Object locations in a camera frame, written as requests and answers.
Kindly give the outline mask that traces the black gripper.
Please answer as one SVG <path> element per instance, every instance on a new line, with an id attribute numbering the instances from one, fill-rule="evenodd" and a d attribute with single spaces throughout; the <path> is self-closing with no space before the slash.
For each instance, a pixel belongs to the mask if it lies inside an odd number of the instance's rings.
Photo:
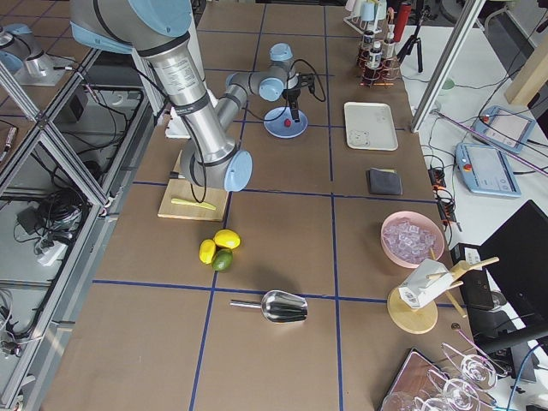
<path id="1" fill-rule="evenodd" d="M 299 86 L 287 88 L 283 90 L 283 98 L 289 102 L 290 115 L 293 122 L 298 123 L 300 121 L 300 112 L 298 105 L 298 98 L 301 95 L 301 88 Z"/>

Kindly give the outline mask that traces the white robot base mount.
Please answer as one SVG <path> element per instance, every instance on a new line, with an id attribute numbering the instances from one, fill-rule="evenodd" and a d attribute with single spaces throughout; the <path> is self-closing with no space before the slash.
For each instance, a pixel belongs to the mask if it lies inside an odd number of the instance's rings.
<path id="1" fill-rule="evenodd" d="M 192 0 L 189 2 L 192 8 L 192 22 L 188 29 L 190 33 L 190 40 L 188 43 L 188 49 L 194 60 L 194 64 L 198 69 L 200 78 L 206 85 L 206 75 L 203 67 L 202 56 L 200 51 L 200 44 L 197 35 L 197 24 L 200 22 L 200 18 L 206 7 L 206 1 Z M 175 108 L 170 108 L 170 119 L 166 128 L 166 136 L 168 138 L 175 139 L 188 139 L 189 133 L 183 124 L 182 119 L 176 114 Z"/>

